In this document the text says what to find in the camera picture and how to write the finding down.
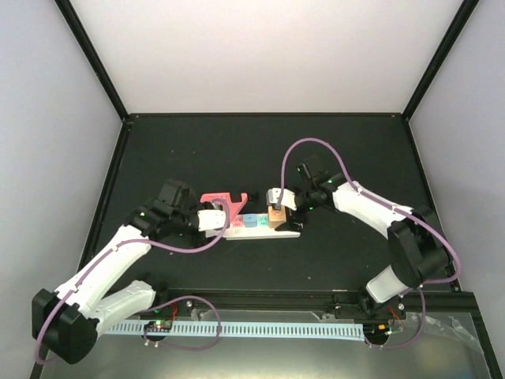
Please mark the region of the orange cube plug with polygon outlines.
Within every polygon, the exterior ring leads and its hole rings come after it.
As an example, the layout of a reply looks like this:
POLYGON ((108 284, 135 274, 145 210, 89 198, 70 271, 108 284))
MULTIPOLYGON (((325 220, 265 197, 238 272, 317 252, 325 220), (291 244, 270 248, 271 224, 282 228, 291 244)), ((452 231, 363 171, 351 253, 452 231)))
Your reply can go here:
POLYGON ((274 206, 269 206, 267 210, 268 226, 275 229, 287 221, 286 210, 282 206, 277 209, 274 206))

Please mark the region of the white power strip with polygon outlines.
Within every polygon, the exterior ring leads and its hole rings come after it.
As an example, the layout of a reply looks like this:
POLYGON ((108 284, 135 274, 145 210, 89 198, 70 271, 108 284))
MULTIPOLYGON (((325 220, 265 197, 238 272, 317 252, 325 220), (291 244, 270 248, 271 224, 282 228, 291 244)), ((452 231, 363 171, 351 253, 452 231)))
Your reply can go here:
POLYGON ((268 226, 267 213, 257 214, 257 227, 244 227, 242 217, 238 214, 230 221, 230 226, 226 229, 223 238, 230 241, 238 240, 260 240, 277 238, 299 238, 301 236, 301 225, 294 223, 292 217, 287 213, 287 221, 275 229, 268 226))

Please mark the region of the blue cube plug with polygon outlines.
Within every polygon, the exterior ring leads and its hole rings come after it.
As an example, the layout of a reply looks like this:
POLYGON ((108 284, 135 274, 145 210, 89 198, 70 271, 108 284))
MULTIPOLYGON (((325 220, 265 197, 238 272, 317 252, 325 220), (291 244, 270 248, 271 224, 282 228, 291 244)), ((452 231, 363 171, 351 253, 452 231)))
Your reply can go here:
POLYGON ((244 214, 242 217, 244 227, 253 228, 257 227, 257 214, 244 214))

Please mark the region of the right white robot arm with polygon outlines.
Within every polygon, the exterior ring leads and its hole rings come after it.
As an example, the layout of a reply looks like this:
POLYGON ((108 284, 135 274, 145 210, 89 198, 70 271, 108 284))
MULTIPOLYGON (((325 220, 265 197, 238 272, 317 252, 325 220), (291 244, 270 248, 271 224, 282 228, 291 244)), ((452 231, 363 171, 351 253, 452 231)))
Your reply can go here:
POLYGON ((292 213, 290 225, 303 223, 306 213, 325 207, 353 216, 387 240, 390 264, 358 295, 357 308, 365 317, 378 317, 393 297, 420 287, 452 262, 430 208, 397 205, 356 181, 347 181, 342 173, 331 174, 315 156, 299 164, 297 172, 306 190, 271 188, 266 194, 268 205, 292 213))

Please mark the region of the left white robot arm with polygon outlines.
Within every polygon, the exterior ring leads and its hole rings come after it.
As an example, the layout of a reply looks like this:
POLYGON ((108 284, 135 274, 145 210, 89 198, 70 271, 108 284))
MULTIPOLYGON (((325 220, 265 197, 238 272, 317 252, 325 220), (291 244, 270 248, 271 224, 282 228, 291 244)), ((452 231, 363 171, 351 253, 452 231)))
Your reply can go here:
POLYGON ((110 294, 117 280, 152 247, 195 254, 213 247, 232 221, 223 197, 202 202, 184 183, 167 180, 157 197, 135 208, 112 239, 75 276, 32 299, 32 335, 38 364, 46 347, 69 364, 82 360, 109 329, 135 313, 164 313, 165 291, 134 280, 110 294))

